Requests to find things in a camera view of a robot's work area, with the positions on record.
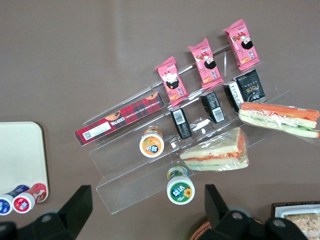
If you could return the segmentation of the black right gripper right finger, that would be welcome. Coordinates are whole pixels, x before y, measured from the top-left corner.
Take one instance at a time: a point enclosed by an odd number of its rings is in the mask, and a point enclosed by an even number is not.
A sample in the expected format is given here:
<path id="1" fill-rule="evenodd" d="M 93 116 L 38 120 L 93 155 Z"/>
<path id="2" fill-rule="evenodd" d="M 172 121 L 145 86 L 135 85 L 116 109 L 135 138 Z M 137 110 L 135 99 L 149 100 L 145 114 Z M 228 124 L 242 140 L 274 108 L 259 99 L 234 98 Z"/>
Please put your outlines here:
<path id="1" fill-rule="evenodd" d="M 230 210 L 213 184 L 204 188 L 205 212 L 211 228 L 201 240 L 264 240 L 264 225 L 240 210 Z"/>

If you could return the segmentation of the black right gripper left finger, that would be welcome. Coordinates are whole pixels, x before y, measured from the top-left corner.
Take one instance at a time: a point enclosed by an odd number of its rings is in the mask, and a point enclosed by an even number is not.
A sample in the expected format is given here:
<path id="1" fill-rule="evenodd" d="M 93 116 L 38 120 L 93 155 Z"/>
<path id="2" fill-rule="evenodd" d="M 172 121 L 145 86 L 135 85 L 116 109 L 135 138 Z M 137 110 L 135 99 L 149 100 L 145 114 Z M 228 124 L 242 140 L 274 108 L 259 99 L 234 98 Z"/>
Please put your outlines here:
<path id="1" fill-rule="evenodd" d="M 58 212 L 39 216 L 18 230 L 20 240 L 75 240 L 93 211 L 92 187 L 82 185 Z"/>

